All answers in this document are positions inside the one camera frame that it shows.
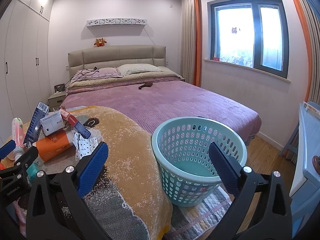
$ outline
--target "metal bolt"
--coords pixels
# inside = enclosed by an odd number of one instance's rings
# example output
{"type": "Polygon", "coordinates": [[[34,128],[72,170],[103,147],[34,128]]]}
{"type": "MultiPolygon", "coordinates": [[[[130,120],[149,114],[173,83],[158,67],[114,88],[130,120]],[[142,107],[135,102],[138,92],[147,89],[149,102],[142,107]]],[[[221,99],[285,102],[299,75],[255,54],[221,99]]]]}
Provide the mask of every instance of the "metal bolt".
{"type": "Polygon", "coordinates": [[[273,175],[275,175],[276,177],[280,177],[280,172],[279,171],[274,171],[273,175]]]}
{"type": "Polygon", "coordinates": [[[43,171],[38,171],[38,172],[37,172],[37,177],[40,178],[40,177],[42,177],[43,175],[44,175],[44,172],[43,172],[43,171]]]}
{"type": "Polygon", "coordinates": [[[246,173],[250,173],[252,171],[252,169],[249,166],[244,166],[243,167],[244,172],[246,173]]]}
{"type": "Polygon", "coordinates": [[[71,172],[73,172],[75,170],[75,168],[73,167],[73,166],[68,166],[68,167],[66,167],[66,172],[67,173],[71,173],[71,172]]]}

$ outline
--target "white wardrobe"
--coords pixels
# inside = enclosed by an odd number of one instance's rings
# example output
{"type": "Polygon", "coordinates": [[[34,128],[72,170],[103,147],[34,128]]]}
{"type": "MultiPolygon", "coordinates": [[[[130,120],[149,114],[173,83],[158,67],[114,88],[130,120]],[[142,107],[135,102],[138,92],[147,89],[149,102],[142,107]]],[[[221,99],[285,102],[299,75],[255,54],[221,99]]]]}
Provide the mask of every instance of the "white wardrobe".
{"type": "Polygon", "coordinates": [[[0,19],[0,143],[51,95],[47,42],[53,0],[12,0],[0,19]]]}

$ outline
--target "window frame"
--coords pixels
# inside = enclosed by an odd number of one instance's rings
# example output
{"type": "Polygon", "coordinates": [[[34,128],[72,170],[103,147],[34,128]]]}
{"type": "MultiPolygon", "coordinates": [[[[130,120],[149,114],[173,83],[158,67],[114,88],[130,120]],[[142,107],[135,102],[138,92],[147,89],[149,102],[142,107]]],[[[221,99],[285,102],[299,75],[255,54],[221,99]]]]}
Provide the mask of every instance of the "window frame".
{"type": "Polygon", "coordinates": [[[289,65],[289,32],[287,25],[287,17],[284,11],[282,0],[227,0],[210,4],[211,13],[211,49],[210,59],[216,57],[215,50],[216,45],[216,31],[218,25],[215,24],[215,11],[214,8],[224,5],[233,5],[239,3],[250,3],[252,6],[253,14],[253,26],[254,26],[254,46],[253,46],[253,68],[259,69],[283,78],[288,77],[288,65],[289,65]],[[281,31],[282,31],[282,71],[266,67],[262,65],[263,56],[263,35],[262,35],[262,19],[260,13],[260,5],[277,6],[279,8],[281,31]]]}

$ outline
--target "white box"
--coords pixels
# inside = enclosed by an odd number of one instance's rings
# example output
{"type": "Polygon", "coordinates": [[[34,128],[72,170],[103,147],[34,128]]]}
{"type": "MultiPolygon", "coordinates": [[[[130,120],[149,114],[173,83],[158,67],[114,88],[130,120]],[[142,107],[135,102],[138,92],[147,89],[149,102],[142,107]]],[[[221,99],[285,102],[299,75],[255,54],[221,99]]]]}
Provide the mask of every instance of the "white box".
{"type": "Polygon", "coordinates": [[[43,133],[46,136],[65,127],[65,123],[59,111],[40,119],[40,124],[42,125],[43,133]]]}

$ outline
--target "curtain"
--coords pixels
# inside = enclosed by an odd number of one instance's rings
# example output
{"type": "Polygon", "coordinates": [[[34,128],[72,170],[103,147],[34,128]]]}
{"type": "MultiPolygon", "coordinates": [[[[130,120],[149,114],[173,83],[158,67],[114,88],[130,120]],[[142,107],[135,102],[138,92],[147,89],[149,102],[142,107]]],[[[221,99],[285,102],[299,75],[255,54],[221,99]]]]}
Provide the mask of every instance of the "curtain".
{"type": "Polygon", "coordinates": [[[182,0],[180,73],[186,82],[200,86],[201,26],[198,0],[182,0]]]}
{"type": "MultiPolygon", "coordinates": [[[[309,80],[305,101],[312,101],[320,105],[320,22],[307,0],[293,0],[301,22],[308,53],[309,80]]],[[[293,146],[298,145],[296,134],[293,146]]],[[[284,156],[296,163],[297,155],[291,151],[284,156]]]]}

